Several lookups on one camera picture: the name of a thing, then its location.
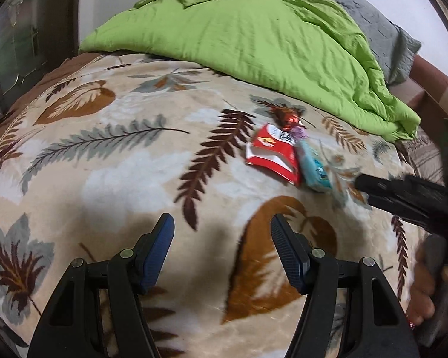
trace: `floral blanket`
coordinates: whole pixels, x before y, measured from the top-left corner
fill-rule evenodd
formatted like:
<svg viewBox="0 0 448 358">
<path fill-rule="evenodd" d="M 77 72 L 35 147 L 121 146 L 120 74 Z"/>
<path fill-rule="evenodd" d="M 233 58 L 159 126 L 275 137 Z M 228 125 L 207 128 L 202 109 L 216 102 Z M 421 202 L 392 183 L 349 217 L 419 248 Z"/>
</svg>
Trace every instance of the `floral blanket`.
<svg viewBox="0 0 448 358">
<path fill-rule="evenodd" d="M 245 164 L 242 147 L 272 122 L 272 107 L 299 113 L 333 193 Z M 302 101 L 192 62 L 100 56 L 32 101 L 0 139 L 0 317 L 25 356 L 71 260 L 108 259 L 168 212 L 175 237 L 142 298 L 161 356 L 283 357 L 305 297 L 283 272 L 271 217 L 284 214 L 340 259 L 374 257 L 405 306 L 421 230 L 369 207 L 352 181 L 408 170 L 381 137 Z M 344 303 L 339 295 L 329 356 Z"/>
</svg>

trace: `red and white carton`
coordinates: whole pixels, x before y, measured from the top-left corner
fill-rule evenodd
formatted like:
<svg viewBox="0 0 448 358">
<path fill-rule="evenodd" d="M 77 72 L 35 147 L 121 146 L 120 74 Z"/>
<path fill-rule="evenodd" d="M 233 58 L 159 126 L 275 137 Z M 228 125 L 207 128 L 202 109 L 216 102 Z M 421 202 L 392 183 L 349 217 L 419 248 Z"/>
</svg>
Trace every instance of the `red and white carton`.
<svg viewBox="0 0 448 358">
<path fill-rule="evenodd" d="M 266 124 L 246 144 L 246 163 L 278 173 L 290 183 L 299 185 L 299 165 L 294 152 L 295 139 L 272 124 Z"/>
</svg>

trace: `gray pillow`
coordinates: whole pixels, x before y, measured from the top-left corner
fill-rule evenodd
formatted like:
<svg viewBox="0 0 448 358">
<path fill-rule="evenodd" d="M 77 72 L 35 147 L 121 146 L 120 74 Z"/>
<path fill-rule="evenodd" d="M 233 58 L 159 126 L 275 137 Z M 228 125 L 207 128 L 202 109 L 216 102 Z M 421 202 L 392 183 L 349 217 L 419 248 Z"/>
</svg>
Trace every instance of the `gray pillow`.
<svg viewBox="0 0 448 358">
<path fill-rule="evenodd" d="M 410 76 L 415 54 L 421 47 L 402 28 L 393 24 L 367 0 L 335 0 L 355 20 L 367 37 L 388 85 Z"/>
</svg>

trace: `blanket fold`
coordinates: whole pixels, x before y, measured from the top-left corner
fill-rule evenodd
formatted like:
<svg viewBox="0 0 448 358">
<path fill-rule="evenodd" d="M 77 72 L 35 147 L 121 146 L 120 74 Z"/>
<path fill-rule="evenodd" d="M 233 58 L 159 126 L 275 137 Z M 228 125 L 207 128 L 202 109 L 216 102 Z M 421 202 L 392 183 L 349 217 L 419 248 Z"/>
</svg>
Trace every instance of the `blanket fold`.
<svg viewBox="0 0 448 358">
<path fill-rule="evenodd" d="M 420 122 L 390 94 L 364 34 L 333 0 L 141 0 L 81 44 L 116 50 L 200 63 L 388 141 L 413 138 Z"/>
</svg>

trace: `metal screw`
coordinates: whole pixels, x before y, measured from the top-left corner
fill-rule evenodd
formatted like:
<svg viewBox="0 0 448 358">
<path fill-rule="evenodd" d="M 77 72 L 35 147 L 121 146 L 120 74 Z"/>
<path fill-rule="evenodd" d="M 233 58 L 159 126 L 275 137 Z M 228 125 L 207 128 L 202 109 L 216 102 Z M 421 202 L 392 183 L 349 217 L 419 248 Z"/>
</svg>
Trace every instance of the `metal screw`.
<svg viewBox="0 0 448 358">
<path fill-rule="evenodd" d="M 371 257 L 364 257 L 362 261 L 366 266 L 374 266 L 375 265 L 375 260 Z"/>
<path fill-rule="evenodd" d="M 83 265 L 83 259 L 82 258 L 75 258 L 72 261 L 72 267 L 74 267 L 74 268 L 78 268 L 78 267 L 80 267 L 82 265 Z"/>
<path fill-rule="evenodd" d="M 312 256 L 314 256 L 315 258 L 322 258 L 323 256 L 325 256 L 325 252 L 321 248 L 315 248 L 312 249 Z"/>
<path fill-rule="evenodd" d="M 129 258 L 132 257 L 133 254 L 133 249 L 123 249 L 119 255 L 121 256 L 121 258 Z"/>
</svg>

